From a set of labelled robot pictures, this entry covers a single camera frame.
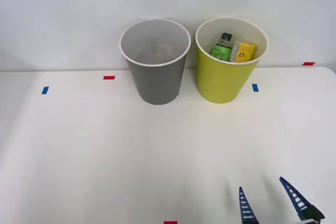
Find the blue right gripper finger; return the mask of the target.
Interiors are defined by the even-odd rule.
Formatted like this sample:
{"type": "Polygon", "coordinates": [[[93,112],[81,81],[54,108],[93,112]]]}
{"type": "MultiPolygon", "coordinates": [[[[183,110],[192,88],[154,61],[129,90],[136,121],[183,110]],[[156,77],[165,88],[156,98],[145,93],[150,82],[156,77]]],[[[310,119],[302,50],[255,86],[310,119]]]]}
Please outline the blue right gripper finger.
{"type": "Polygon", "coordinates": [[[242,187],[239,187],[239,207],[242,224],[259,224],[242,187]]]}
{"type": "Polygon", "coordinates": [[[312,205],[291,183],[283,177],[279,177],[286,193],[288,194],[300,220],[322,220],[324,214],[312,205]]]}

